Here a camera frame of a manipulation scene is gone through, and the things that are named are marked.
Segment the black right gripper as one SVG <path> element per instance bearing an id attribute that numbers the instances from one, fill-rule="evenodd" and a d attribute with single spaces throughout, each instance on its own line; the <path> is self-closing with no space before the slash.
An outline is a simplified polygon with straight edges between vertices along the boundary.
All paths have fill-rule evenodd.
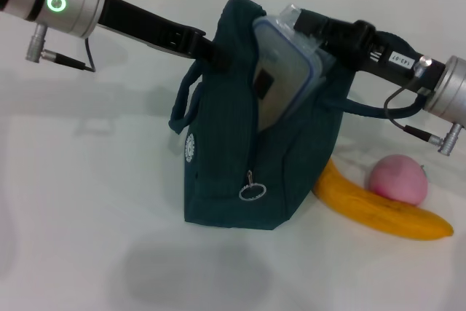
<path id="1" fill-rule="evenodd" d="M 363 28 L 363 39 L 357 51 L 357 71 L 364 71 L 392 82 L 412 92 L 434 90 L 446 65 L 440 61 L 432 63 L 415 77 L 420 67 L 422 54 L 414 50 L 404 39 L 376 28 L 362 20 L 354 23 L 323 16 L 303 9 L 295 24 L 294 31 L 321 41 L 326 52 L 350 50 L 358 43 L 357 28 Z"/>

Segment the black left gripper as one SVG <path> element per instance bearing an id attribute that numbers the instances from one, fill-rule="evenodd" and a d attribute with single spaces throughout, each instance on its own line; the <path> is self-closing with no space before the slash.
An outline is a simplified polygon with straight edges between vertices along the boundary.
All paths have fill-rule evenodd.
<path id="1" fill-rule="evenodd" d="M 98 25 L 154 49 L 208 63 L 219 71 L 230 68 L 227 53 L 205 38 L 200 29 L 167 20 L 123 0 L 105 0 Z"/>

